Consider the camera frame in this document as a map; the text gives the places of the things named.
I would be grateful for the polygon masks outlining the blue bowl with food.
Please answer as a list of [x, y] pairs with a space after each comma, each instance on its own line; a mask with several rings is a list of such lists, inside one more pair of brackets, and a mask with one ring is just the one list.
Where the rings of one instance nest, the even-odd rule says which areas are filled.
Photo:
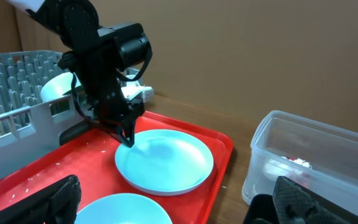
[[121, 193], [100, 198], [77, 213], [75, 224], [172, 224], [168, 213], [154, 200]]

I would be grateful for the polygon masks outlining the light blue plate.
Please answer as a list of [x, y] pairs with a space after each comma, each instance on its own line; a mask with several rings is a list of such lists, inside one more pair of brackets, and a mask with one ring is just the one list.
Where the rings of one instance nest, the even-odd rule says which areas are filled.
[[212, 173], [214, 158], [198, 138], [169, 129], [135, 134], [132, 147], [121, 144], [114, 162], [133, 187], [159, 196], [182, 195], [199, 187]]

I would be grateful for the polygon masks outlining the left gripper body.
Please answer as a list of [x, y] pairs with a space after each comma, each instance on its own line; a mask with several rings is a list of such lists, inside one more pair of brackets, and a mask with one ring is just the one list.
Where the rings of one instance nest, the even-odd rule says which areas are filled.
[[79, 104], [77, 91], [73, 90], [73, 103], [77, 113], [87, 123], [111, 135], [113, 122], [122, 121], [126, 118], [137, 119], [145, 112], [142, 100], [126, 100], [121, 91], [121, 81], [133, 82], [139, 78], [139, 75], [134, 78], [127, 78], [121, 72], [114, 71], [97, 85], [97, 96], [91, 96], [91, 92], [85, 90], [87, 100], [91, 105], [90, 110], [93, 112], [92, 116], [88, 116], [83, 112]]

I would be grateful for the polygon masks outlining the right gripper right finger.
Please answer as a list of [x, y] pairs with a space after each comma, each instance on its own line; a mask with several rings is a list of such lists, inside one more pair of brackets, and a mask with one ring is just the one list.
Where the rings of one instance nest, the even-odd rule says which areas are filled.
[[280, 223], [358, 224], [357, 215], [284, 176], [276, 181], [273, 204]]

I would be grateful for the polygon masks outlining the white napkin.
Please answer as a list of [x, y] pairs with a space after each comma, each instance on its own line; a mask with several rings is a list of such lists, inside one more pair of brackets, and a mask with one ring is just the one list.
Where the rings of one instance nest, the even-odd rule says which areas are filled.
[[305, 160], [300, 159], [300, 158], [297, 158], [297, 159], [293, 160], [293, 162], [296, 163], [296, 164], [299, 164], [299, 165], [301, 165], [303, 167], [307, 167], [309, 169], [313, 168], [313, 166], [308, 161], [305, 161]]

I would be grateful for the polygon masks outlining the green bowl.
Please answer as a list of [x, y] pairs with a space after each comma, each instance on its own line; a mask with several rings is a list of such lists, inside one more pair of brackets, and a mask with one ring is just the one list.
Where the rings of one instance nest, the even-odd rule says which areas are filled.
[[71, 72], [66, 72], [49, 80], [40, 91], [42, 101], [46, 103], [71, 93], [71, 82], [75, 76]]

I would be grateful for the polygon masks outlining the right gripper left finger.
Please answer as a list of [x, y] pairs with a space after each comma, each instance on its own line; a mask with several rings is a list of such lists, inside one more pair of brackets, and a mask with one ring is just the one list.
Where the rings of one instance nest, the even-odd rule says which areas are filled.
[[73, 224], [81, 201], [79, 178], [68, 175], [0, 211], [0, 224]]

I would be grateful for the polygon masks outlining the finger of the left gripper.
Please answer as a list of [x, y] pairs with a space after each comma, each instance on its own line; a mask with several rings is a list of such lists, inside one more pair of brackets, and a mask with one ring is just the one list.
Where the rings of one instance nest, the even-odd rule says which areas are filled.
[[135, 143], [135, 118], [126, 118], [112, 123], [111, 136], [127, 147]]

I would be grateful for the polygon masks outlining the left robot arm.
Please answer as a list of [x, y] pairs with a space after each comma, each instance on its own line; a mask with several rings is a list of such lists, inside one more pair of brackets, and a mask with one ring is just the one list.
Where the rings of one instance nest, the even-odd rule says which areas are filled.
[[142, 67], [132, 78], [140, 79], [151, 58], [152, 47], [139, 23], [103, 27], [89, 0], [9, 0], [41, 26], [57, 34], [69, 48], [58, 61], [73, 74], [71, 94], [77, 113], [85, 121], [132, 147], [135, 123], [145, 112], [140, 99], [128, 100], [121, 82], [123, 71]]

